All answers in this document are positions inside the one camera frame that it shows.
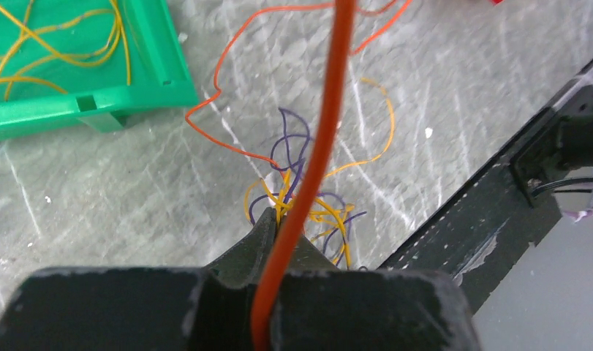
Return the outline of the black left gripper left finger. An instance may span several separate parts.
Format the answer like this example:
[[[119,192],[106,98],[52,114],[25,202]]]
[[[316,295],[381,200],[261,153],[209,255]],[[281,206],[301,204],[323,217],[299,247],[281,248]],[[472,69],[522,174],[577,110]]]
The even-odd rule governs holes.
[[[276,231],[267,208],[203,267],[35,271],[0,316],[0,350],[251,350],[252,297]]]

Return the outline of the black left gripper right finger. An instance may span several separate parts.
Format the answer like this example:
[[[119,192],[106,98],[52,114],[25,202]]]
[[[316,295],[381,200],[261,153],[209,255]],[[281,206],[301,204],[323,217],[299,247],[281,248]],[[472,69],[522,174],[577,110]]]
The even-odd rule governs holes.
[[[272,350],[479,350],[461,288],[441,271],[342,271],[300,238],[271,315]]]

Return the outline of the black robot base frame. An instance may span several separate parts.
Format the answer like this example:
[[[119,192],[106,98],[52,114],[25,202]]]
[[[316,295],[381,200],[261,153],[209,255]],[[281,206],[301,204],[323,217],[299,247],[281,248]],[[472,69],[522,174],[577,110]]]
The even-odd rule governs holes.
[[[451,275],[478,310],[561,219],[552,189],[593,167],[593,59],[389,258]]]

